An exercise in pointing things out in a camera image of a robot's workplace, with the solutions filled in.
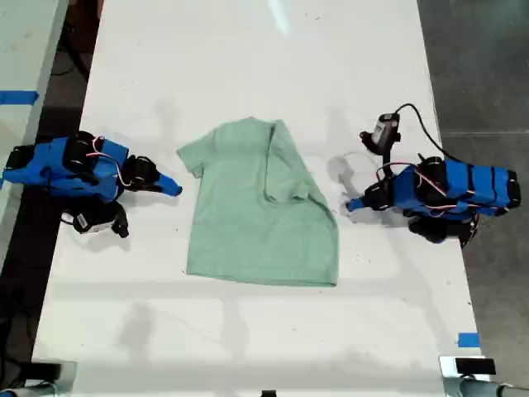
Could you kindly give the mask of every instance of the red wire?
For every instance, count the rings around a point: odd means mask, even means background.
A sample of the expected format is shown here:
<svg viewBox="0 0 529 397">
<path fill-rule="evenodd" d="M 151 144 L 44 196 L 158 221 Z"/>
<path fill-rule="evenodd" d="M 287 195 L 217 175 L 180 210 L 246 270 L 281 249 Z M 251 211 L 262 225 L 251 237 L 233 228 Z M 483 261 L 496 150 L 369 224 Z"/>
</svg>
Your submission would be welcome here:
<svg viewBox="0 0 529 397">
<path fill-rule="evenodd" d="M 102 136 L 96 136 L 95 138 L 93 138 L 93 140 L 92 140 L 92 148 L 93 148 L 94 152 L 93 153 L 88 153 L 86 156 L 87 157 L 94 157 L 96 155 L 100 155 L 100 156 L 103 156 L 105 158 L 108 158 L 108 159 L 112 160 L 114 162 L 114 165 L 116 166 L 117 177 L 119 178 L 119 180 L 122 183 L 122 185 L 126 186 L 126 187 L 131 186 L 132 182 L 126 184 L 125 181 L 123 181 L 122 171 L 119 169 L 119 164 L 117 163 L 116 159 L 114 159 L 111 155 L 108 155 L 106 153 L 102 153 L 101 151 L 98 151 L 98 149 L 96 148 L 96 142 L 99 139 L 104 139 L 104 138 Z"/>
<path fill-rule="evenodd" d="M 421 178 L 423 178 L 428 184 L 430 184 L 432 186 L 432 188 L 434 188 L 435 190 L 437 190 L 440 194 L 442 194 L 444 197 L 446 197 L 446 192 L 441 189 L 439 186 L 437 186 L 436 184 L 433 183 L 433 181 L 431 179 L 429 179 L 428 177 L 426 177 L 424 174 L 422 174 L 421 172 L 419 172 L 417 170 L 417 165 L 413 164 L 413 163 L 405 163 L 405 162 L 402 162 L 402 161 L 394 161 L 394 162 L 390 162 L 390 163 L 386 163 L 384 165 L 382 165 L 381 167 L 379 167 L 376 171 L 376 175 L 377 175 L 377 179 L 380 181 L 380 176 L 379 176 L 379 171 L 381 169 L 383 169 L 384 167 L 388 166 L 388 165 L 412 165 L 413 166 L 413 172 L 415 172 L 417 175 L 419 175 Z"/>
<path fill-rule="evenodd" d="M 457 205 L 454 204 L 447 204 L 447 205 L 440 205 L 440 206 L 432 206 L 432 205 L 424 205 L 426 208 L 429 209 L 452 209 L 457 207 Z M 469 207 L 479 207 L 479 205 L 476 204 L 469 204 Z"/>
</svg>

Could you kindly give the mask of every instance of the black cable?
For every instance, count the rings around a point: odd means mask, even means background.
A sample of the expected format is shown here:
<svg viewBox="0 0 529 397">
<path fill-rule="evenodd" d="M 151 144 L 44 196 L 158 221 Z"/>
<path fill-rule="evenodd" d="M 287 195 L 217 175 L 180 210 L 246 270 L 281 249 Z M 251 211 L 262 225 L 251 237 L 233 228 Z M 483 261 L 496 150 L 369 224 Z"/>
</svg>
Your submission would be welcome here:
<svg viewBox="0 0 529 397">
<path fill-rule="evenodd" d="M 27 340 L 29 341 L 30 346 L 33 346 L 35 344 L 35 338 L 33 337 L 32 332 L 31 332 L 30 309 L 24 305 L 21 305 L 21 308 L 24 311 L 24 315 L 26 316 Z M 10 361 L 12 364 L 15 364 L 16 366 L 18 366 L 18 375 L 15 376 L 15 379 L 12 380 L 8 388 L 16 389 L 17 387 L 23 386 L 26 380 L 23 379 L 22 364 L 19 361 L 15 360 L 14 358 L 10 357 L 8 354 L 7 354 L 7 360 Z"/>
<path fill-rule="evenodd" d="M 71 65 L 67 70 L 65 70 L 64 72 L 59 72 L 59 73 L 52 73 L 51 75 L 54 76 L 54 77 L 60 77 L 60 76 L 64 76 L 70 72 L 72 72 L 73 70 L 75 69 L 75 66 L 74 65 Z"/>
<path fill-rule="evenodd" d="M 428 132 L 426 126 L 424 125 L 424 121 L 422 120 L 422 117 L 421 117 L 421 114 L 419 113 L 419 109 L 417 109 L 417 107 L 413 104 L 413 103 L 405 103 L 403 104 L 402 106 L 400 106 L 396 111 L 395 113 L 398 113 L 400 112 L 401 110 L 403 110 L 404 108 L 412 108 L 414 111 L 415 111 L 415 114 L 417 114 L 417 119 L 419 120 L 419 123 L 421 124 L 421 128 L 423 130 L 423 132 L 427 135 L 428 139 L 430 140 L 430 142 L 433 144 L 433 146 L 435 146 L 443 155 L 445 155 L 446 157 L 448 157 L 449 159 L 452 159 L 452 160 L 455 160 L 455 161 L 459 161 L 460 163 L 462 163 L 463 161 L 455 158 L 453 155 L 451 155 L 450 153 L 448 153 L 447 151 L 445 151 L 442 147 L 440 147 L 437 142 L 431 137 L 430 133 Z"/>
<path fill-rule="evenodd" d="M 71 58 L 72 62 L 74 62 L 75 67 L 79 71 L 79 73 L 83 76 L 83 78 L 88 81 L 88 77 L 90 76 L 90 71 L 84 64 L 83 60 L 81 59 L 81 56 L 79 53 L 75 50 L 75 48 L 72 46 L 72 44 L 69 42 L 68 34 L 66 32 L 66 29 L 63 29 L 62 33 L 60 34 L 60 41 L 64 45 L 64 48 L 68 52 L 69 57 Z"/>
<path fill-rule="evenodd" d="M 7 363 L 7 339 L 11 333 L 12 318 L 8 315 L 6 323 L 3 325 L 2 336 L 0 337 L 0 388 L 6 379 L 6 363 Z"/>
<path fill-rule="evenodd" d="M 72 225 L 74 224 L 73 222 L 65 221 L 62 217 L 61 217 L 60 221 L 61 221 L 62 223 L 66 223 L 67 225 L 70 225 L 70 226 L 72 226 Z"/>
<path fill-rule="evenodd" d="M 98 2 L 97 1 L 86 2 L 84 4 L 84 11 L 86 12 L 86 15 L 89 18 L 91 18 L 94 22 L 96 22 L 99 25 Z"/>
</svg>

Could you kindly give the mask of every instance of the blue tape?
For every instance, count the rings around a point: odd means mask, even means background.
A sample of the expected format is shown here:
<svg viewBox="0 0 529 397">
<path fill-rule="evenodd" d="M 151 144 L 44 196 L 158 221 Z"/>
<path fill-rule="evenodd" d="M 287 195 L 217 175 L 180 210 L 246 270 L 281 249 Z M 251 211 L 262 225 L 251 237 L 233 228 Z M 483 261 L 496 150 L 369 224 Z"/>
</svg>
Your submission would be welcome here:
<svg viewBox="0 0 529 397">
<path fill-rule="evenodd" d="M 479 334 L 477 332 L 460 332 L 457 340 L 458 347 L 480 347 Z"/>
<path fill-rule="evenodd" d="M 32 105 L 38 98 L 36 91 L 0 90 L 0 105 Z"/>
</svg>

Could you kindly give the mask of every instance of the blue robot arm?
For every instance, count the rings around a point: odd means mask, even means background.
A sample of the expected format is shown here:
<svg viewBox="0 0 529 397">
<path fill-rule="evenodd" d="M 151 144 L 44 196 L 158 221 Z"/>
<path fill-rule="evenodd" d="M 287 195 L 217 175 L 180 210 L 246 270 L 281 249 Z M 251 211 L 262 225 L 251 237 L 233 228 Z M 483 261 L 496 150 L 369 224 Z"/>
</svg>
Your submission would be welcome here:
<svg viewBox="0 0 529 397">
<path fill-rule="evenodd" d="M 51 195 L 97 196 L 115 200 L 124 189 L 177 196 L 182 188 L 161 174 L 147 157 L 128 156 L 128 149 L 87 132 L 34 146 L 16 147 L 3 178 L 16 184 L 46 187 Z"/>
<path fill-rule="evenodd" d="M 111 227 L 123 238 L 128 236 L 128 222 L 117 199 L 124 190 L 174 197 L 182 192 L 147 157 L 129 155 L 126 147 L 87 132 L 15 147 L 2 177 L 14 184 L 41 186 L 52 196 L 68 198 L 64 212 L 73 217 L 71 224 L 78 232 Z"/>
<path fill-rule="evenodd" d="M 394 175 L 390 152 L 393 143 L 400 141 L 398 112 L 405 107 L 416 112 L 423 131 L 448 159 L 424 159 L 419 155 L 419 164 L 409 164 L 400 174 Z M 412 232 L 432 242 L 455 236 L 465 245 L 477 231 L 480 214 L 500 216 L 521 204 L 520 186 L 514 171 L 467 164 L 446 153 L 431 139 L 417 108 L 410 103 L 394 113 L 380 116 L 375 132 L 362 132 L 360 138 L 369 151 L 383 157 L 380 169 L 385 176 L 369 186 L 363 196 L 348 202 L 349 211 L 365 207 L 383 211 L 397 207 L 404 216 L 414 217 L 410 223 Z"/>
</svg>

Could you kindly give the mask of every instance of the white surface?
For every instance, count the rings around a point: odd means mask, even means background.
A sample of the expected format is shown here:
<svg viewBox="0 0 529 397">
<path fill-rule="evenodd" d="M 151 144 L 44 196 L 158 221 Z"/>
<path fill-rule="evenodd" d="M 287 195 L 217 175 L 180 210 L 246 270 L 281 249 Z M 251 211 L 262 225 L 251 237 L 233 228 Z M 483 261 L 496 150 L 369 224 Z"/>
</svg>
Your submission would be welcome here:
<svg viewBox="0 0 529 397">
<path fill-rule="evenodd" d="M 81 127 L 149 156 L 183 195 L 125 194 L 126 240 L 60 229 L 34 359 L 76 361 L 79 395 L 443 395 L 438 356 L 479 354 L 456 344 L 475 331 L 459 243 L 338 213 L 336 157 L 367 188 L 380 158 L 358 134 L 408 101 L 436 136 L 415 0 L 107 1 Z M 336 288 L 184 274 L 199 181 L 175 150 L 248 116 L 286 121 L 337 212 Z M 436 154 L 408 111 L 401 133 L 395 160 Z"/>
<path fill-rule="evenodd" d="M 0 177 L 14 146 L 35 141 L 67 0 L 0 0 L 0 90 L 33 90 L 33 106 L 0 106 Z M 21 186 L 0 190 L 0 270 L 17 218 Z"/>
</svg>

